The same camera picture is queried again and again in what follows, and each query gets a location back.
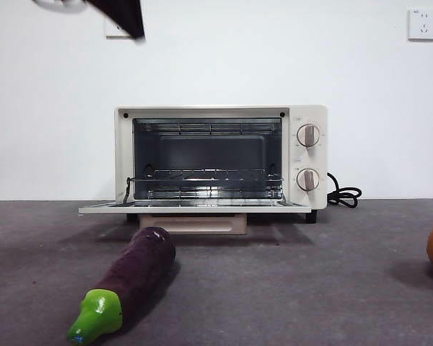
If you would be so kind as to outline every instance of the gray floor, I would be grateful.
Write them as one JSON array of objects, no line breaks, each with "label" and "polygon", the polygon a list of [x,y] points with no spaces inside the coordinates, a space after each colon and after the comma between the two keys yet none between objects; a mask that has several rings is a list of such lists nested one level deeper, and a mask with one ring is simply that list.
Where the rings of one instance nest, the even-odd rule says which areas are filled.
[{"label": "gray floor", "polygon": [[[0,202],[0,346],[65,345],[90,286],[134,231],[83,202]],[[329,207],[317,224],[175,236],[138,319],[94,345],[433,345],[433,200]]]}]

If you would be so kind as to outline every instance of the wall outlet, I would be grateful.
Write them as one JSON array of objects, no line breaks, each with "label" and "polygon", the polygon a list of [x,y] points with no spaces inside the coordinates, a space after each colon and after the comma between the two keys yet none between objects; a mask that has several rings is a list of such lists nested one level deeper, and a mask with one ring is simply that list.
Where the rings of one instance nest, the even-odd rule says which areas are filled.
[{"label": "wall outlet", "polygon": [[111,18],[104,18],[104,33],[106,38],[131,38],[120,25],[115,23]]},{"label": "wall outlet", "polygon": [[409,10],[409,40],[433,41],[433,9]]}]

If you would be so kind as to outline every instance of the black power cord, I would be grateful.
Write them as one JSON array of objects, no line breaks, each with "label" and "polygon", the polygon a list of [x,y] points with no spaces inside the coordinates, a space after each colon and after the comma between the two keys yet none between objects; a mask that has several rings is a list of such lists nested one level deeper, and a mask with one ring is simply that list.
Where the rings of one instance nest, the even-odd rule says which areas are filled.
[{"label": "black power cord", "polygon": [[[361,197],[362,191],[357,187],[342,187],[338,186],[337,179],[331,174],[327,173],[328,177],[333,180],[335,184],[335,191],[332,191],[327,194],[327,202],[331,205],[343,204],[348,208],[355,208],[358,206],[358,198]],[[353,203],[348,203],[345,200],[353,200]]]}]

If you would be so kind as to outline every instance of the eggplant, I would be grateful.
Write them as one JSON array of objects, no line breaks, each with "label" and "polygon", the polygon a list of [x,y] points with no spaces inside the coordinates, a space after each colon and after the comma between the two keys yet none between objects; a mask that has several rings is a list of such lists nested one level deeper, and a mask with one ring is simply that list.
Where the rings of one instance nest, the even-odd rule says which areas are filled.
[{"label": "eggplant", "polygon": [[175,246],[166,230],[146,227],[136,232],[120,258],[87,292],[67,340],[88,345],[101,334],[119,330],[146,302],[174,260]]}]

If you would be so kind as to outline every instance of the oven door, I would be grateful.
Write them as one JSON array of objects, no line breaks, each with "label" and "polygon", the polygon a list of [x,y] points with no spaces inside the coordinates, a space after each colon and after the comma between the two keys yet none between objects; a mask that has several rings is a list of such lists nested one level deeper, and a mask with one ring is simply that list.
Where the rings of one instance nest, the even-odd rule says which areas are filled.
[{"label": "oven door", "polygon": [[104,213],[310,213],[311,207],[272,200],[136,200],[102,203],[79,209],[81,214]]}]

